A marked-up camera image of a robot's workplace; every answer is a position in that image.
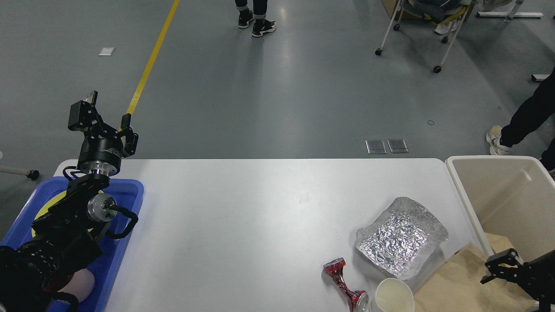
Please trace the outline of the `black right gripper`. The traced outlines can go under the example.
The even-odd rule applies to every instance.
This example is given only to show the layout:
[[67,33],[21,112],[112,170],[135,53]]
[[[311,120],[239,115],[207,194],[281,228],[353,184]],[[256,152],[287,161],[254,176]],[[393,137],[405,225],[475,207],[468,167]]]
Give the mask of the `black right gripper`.
[[519,268],[517,271],[489,272],[480,279],[486,284],[494,279],[515,283],[535,301],[539,302],[538,312],[550,312],[555,302],[555,251],[529,262],[524,262],[514,248],[495,253],[484,263],[486,268]]

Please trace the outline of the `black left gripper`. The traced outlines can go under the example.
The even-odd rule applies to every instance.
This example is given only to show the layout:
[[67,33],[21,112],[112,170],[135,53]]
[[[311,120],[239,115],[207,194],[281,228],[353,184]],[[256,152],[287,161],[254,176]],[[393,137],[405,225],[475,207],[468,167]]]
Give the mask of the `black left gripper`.
[[101,174],[114,176],[121,171],[122,157],[133,156],[139,136],[131,128],[131,114],[124,114],[115,132],[104,133],[104,122],[96,109],[98,92],[91,91],[85,100],[71,105],[68,129],[82,132],[84,140],[77,168],[82,172],[100,170]]

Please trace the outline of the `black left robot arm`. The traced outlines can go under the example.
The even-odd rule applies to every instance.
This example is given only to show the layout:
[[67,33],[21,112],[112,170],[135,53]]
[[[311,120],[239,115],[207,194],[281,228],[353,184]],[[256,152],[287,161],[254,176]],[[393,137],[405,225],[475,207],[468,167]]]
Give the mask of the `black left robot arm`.
[[102,255],[103,237],[125,238],[138,217],[117,205],[105,188],[118,174],[121,160],[135,154],[138,134],[131,114],[116,129],[105,123],[96,109],[97,91],[71,105],[68,129],[84,134],[77,165],[65,173],[65,196],[32,223],[34,237],[17,249],[1,247],[1,310],[45,312],[52,302],[64,301],[68,311],[78,310],[78,298],[54,288],[53,282],[69,278]]

